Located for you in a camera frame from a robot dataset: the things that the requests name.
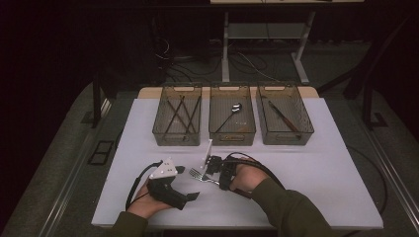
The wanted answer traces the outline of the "translucent brown plastic bin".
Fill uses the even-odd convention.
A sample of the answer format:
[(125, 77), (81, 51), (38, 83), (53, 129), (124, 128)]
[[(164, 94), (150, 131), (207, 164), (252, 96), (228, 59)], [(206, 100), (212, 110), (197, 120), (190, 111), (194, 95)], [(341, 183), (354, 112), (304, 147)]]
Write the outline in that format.
[[(299, 130), (301, 138), (270, 108), (271, 101)], [(314, 128), (294, 82), (259, 82), (256, 90), (259, 124), (265, 145), (305, 145)]]
[(189, 83), (184, 85), (166, 85), (163, 87), (161, 97), (152, 128), (152, 133), (159, 146), (198, 146), (201, 143), (201, 103), (196, 114), (196, 133), (186, 133), (185, 131), (176, 133), (166, 133), (165, 129), (172, 115), (167, 107), (167, 99), (175, 99), (180, 96), (186, 98), (197, 98), (202, 96), (202, 85), (199, 83)]
[[(230, 130), (216, 133), (229, 108), (241, 103), (242, 111), (233, 119)], [(248, 125), (249, 132), (235, 132)], [(240, 83), (215, 83), (209, 89), (209, 138), (214, 146), (251, 146), (256, 133), (250, 87)]]

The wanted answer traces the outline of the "person's right hand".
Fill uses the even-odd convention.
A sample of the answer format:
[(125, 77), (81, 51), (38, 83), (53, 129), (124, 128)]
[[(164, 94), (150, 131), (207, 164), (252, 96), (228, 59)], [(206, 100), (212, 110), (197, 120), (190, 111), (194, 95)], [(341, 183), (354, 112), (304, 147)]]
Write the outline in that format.
[(241, 190), (252, 193), (260, 184), (268, 180), (269, 176), (262, 170), (247, 164), (236, 166), (236, 175), (229, 188), (232, 191)]

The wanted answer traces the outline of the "person's left hand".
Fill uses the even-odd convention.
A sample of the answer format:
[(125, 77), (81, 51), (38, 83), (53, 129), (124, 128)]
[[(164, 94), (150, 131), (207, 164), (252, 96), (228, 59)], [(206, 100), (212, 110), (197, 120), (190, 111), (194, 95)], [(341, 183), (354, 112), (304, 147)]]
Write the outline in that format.
[(137, 192), (134, 201), (129, 205), (127, 212), (135, 214), (143, 218), (150, 218), (159, 211), (169, 209), (171, 205), (165, 202), (156, 200), (152, 197), (147, 188), (147, 182)]

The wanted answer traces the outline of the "brown chopstick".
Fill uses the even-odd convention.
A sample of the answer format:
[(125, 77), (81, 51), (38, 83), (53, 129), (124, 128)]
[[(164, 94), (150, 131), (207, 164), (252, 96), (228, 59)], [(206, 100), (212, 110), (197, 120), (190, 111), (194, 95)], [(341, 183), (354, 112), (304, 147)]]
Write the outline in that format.
[(186, 98), (185, 96), (181, 97), (181, 102), (180, 105), (184, 110), (184, 114), (186, 116), (185, 119), (185, 127), (187, 127), (187, 124), (189, 122), (189, 119), (192, 115), (193, 109), (194, 109), (194, 105), (197, 101), (197, 98)]
[(181, 127), (185, 129), (186, 133), (196, 131), (195, 127), (193, 126), (193, 115), (189, 111), (189, 108), (183, 100), (181, 100), (177, 106), (174, 106), (171, 101), (168, 101), (167, 104), (173, 112), (173, 115), (169, 120), (167, 130), (170, 130), (172, 126), (176, 126), (177, 124), (179, 124)]

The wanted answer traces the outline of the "white table mat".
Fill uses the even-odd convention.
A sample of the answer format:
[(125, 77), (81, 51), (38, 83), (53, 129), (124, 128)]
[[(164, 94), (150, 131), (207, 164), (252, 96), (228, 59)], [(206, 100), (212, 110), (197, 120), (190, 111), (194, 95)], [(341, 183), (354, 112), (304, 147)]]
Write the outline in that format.
[[(186, 169), (199, 169), (207, 154), (224, 157), (231, 146), (210, 146), (203, 133), (198, 146), (159, 146), (152, 134), (156, 99), (133, 102), (92, 222), (112, 226), (126, 207), (134, 179), (153, 162), (172, 159)], [(324, 100), (304, 102), (314, 133), (303, 146), (266, 145), (256, 137), (240, 152), (267, 166), (289, 190), (307, 196), (335, 229), (381, 229), (383, 221), (344, 144)], [(176, 177), (173, 188), (197, 199), (183, 209), (163, 210), (149, 220), (155, 229), (267, 229), (268, 218), (253, 200), (202, 183), (188, 173)]]

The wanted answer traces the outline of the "black metal stand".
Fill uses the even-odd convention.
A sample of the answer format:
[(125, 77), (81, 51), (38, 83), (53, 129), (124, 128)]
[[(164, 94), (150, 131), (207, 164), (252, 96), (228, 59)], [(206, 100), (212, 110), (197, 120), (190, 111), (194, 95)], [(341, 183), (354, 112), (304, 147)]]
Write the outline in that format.
[(93, 123), (95, 128), (102, 117), (102, 105), (105, 99), (115, 96), (115, 88), (110, 74), (106, 71), (98, 71), (93, 76)]
[(373, 113), (373, 91), (374, 91), (374, 79), (372, 74), (377, 67), (377, 64), (385, 51), (385, 46), (382, 45), (377, 51), (375, 56), (372, 58), (372, 62), (365, 76), (365, 86), (363, 95), (363, 109), (362, 109), (362, 121), (366, 125), (367, 129), (373, 130), (375, 127), (386, 127), (387, 123), (380, 113)]

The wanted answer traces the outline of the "black floor socket frame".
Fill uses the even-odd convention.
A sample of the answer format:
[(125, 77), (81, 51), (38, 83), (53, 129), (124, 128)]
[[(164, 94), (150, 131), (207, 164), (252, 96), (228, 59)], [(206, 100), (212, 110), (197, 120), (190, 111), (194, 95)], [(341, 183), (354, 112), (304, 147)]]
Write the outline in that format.
[(113, 149), (113, 140), (100, 140), (88, 159), (89, 165), (103, 166), (107, 163)]

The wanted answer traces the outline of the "metal spoon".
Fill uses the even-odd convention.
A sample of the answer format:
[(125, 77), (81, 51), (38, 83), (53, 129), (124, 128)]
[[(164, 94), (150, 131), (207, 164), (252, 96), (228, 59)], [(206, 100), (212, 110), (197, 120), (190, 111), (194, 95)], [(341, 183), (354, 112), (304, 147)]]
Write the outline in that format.
[(221, 123), (221, 125), (215, 130), (216, 133), (219, 132), (225, 132), (230, 130), (230, 127), (232, 126), (233, 119), (236, 115), (238, 115), (243, 109), (243, 106), (241, 103), (233, 104), (227, 113), (227, 116)]

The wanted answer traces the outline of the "white metal desk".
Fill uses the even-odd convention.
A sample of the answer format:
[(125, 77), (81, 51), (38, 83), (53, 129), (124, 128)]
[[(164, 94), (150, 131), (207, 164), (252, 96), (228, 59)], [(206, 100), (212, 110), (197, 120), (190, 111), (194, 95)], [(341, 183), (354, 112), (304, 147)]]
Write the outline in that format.
[(308, 84), (309, 80), (301, 58), (316, 14), (323, 7), (363, 2), (364, 0), (210, 0), (214, 6), (249, 7), (251, 10), (259, 8), (262, 11), (280, 11), (285, 10), (286, 7), (295, 7), (297, 10), (306, 12), (303, 20), (292, 20), (289, 23), (271, 20), (265, 20), (263, 23), (232, 23), (229, 20), (231, 10), (225, 10), (221, 58), (222, 81), (228, 82), (230, 79), (228, 58), (230, 40), (298, 40), (298, 48), (291, 53), (291, 58), (300, 82)]

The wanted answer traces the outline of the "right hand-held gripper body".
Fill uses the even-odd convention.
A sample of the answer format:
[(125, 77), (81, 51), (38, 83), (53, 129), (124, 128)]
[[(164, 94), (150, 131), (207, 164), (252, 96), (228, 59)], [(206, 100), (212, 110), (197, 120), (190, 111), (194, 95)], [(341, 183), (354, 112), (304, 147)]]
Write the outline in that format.
[(215, 173), (219, 173), (218, 181), (220, 184), (220, 188), (224, 191), (229, 191), (230, 190), (229, 186), (235, 174), (235, 166), (233, 163), (230, 163), (227, 158), (222, 159), (220, 156), (212, 155), (211, 149), (212, 149), (212, 140), (210, 139), (206, 156), (204, 158), (203, 169), (205, 170), (205, 173), (206, 173), (207, 166), (214, 165), (216, 168)]

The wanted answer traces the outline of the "aluminium floor rail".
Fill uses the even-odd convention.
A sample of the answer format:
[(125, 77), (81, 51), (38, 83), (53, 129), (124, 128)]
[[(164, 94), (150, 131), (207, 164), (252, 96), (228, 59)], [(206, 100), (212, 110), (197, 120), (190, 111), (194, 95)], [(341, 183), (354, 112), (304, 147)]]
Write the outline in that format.
[(368, 138), (370, 145), (373, 147), (377, 157), (377, 162), (383, 171), (383, 174), (388, 179), (401, 206), (412, 223), (412, 226), (419, 234), (419, 204), (414, 200), (412, 194), (403, 183), (400, 175), (391, 163), (389, 155), (385, 152), (384, 147), (379, 143), (375, 133), (364, 125), (361, 125), (361, 128)]
[(54, 232), (60, 223), (62, 215), (64, 214), (74, 193), (75, 187), (79, 180), (83, 167), (86, 165), (87, 159), (91, 152), (96, 136), (100, 132), (102, 123), (99, 122), (96, 128), (89, 128), (83, 137), (83, 142), (77, 149), (77, 153), (73, 159), (71, 169), (65, 179), (64, 184), (60, 187), (56, 199), (52, 203), (52, 208), (48, 213), (45, 222), (38, 234), (38, 237), (53, 237)]

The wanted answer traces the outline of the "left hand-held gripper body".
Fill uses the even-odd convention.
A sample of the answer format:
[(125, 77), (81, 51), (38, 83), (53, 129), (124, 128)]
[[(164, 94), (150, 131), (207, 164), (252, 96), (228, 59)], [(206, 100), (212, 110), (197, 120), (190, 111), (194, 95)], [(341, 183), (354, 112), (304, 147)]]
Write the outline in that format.
[(163, 160), (157, 169), (149, 175), (147, 188), (150, 195), (156, 200), (182, 210), (188, 199), (171, 186), (178, 174), (179, 171), (171, 158)]

